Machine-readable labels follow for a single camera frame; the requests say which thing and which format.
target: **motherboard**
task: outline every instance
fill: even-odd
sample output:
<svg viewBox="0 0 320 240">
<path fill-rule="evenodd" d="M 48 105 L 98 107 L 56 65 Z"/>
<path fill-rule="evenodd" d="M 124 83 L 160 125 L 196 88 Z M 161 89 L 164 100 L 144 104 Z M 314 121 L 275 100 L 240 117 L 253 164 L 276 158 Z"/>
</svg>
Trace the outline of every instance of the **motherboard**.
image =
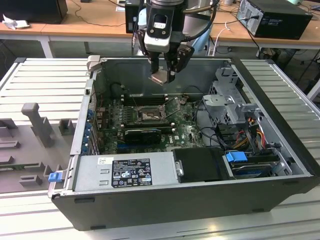
<svg viewBox="0 0 320 240">
<path fill-rule="evenodd" d="M 102 154 L 170 152 L 204 147 L 195 126 L 195 103 L 182 96 L 161 100 L 114 99 L 102 109 Z"/>
</svg>

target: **blue tab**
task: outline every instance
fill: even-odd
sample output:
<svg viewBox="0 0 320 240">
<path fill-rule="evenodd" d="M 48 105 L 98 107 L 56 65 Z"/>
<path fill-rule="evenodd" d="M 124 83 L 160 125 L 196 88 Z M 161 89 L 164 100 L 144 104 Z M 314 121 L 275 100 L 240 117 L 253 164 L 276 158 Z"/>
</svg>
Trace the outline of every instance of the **blue tab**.
<svg viewBox="0 0 320 240">
<path fill-rule="evenodd" d="M 92 125 L 91 125 L 91 123 L 86 122 L 86 123 L 85 123 L 85 127 L 86 127 L 87 129 L 91 129 Z"/>
<path fill-rule="evenodd" d="M 228 162 L 247 162 L 247 156 L 243 151 L 230 151 L 226 155 Z"/>
<path fill-rule="evenodd" d="M 87 118 L 88 119 L 92 119 L 93 115 L 94 115 L 94 111 L 92 111 L 91 109 L 88 109 L 88 112 L 87 112 Z"/>
<path fill-rule="evenodd" d="M 50 173 L 48 181 L 50 183 L 62 182 L 62 172 L 52 172 L 52 173 Z"/>
</svg>

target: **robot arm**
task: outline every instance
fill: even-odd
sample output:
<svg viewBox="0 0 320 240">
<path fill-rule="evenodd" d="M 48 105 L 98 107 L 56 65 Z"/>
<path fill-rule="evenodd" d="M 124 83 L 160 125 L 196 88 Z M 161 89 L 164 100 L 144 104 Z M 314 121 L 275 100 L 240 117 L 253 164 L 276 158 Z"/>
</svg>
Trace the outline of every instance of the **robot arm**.
<svg viewBox="0 0 320 240">
<path fill-rule="evenodd" d="M 205 33 L 211 26 L 219 0 L 213 4 L 186 9 L 188 0 L 147 0 L 146 1 L 146 29 L 137 31 L 142 53 L 148 57 L 151 64 L 151 79 L 163 85 L 175 80 L 176 73 L 182 71 L 194 53 L 194 48 L 182 42 L 189 42 Z M 195 36 L 185 36 L 183 28 L 185 15 L 199 13 L 213 8 L 213 14 L 208 25 Z M 159 55 L 163 53 L 167 71 L 159 69 Z"/>
</svg>

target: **warning label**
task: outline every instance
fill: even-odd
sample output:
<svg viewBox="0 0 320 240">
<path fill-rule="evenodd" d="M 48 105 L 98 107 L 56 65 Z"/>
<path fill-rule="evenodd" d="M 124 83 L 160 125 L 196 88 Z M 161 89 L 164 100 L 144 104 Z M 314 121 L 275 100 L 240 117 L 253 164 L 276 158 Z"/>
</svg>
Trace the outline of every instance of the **warning label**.
<svg viewBox="0 0 320 240">
<path fill-rule="evenodd" d="M 114 160 L 111 185 L 114 188 L 152 185 L 150 159 Z"/>
</svg>

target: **open computer chassis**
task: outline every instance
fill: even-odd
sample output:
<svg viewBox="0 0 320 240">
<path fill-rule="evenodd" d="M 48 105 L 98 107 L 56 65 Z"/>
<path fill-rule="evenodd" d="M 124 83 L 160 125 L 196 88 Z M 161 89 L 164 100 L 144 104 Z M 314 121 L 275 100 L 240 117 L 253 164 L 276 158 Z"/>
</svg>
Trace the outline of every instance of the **open computer chassis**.
<svg viewBox="0 0 320 240">
<path fill-rule="evenodd" d="M 103 58 L 53 203 L 85 231 L 267 212 L 312 189 L 320 167 L 255 68 L 281 79 L 265 61 L 194 58 L 162 88 L 145 58 Z"/>
</svg>

